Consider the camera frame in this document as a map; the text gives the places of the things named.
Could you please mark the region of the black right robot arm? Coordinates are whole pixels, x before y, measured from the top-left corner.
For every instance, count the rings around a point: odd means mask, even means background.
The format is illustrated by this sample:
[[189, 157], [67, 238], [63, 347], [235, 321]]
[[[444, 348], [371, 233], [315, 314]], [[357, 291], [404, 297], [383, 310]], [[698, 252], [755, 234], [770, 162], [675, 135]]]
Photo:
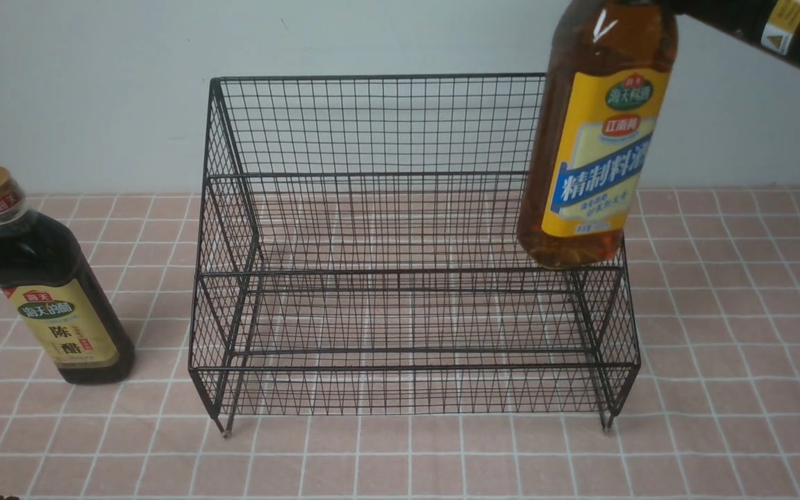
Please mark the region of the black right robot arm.
[[664, 6], [800, 69], [800, 1], [665, 1]]

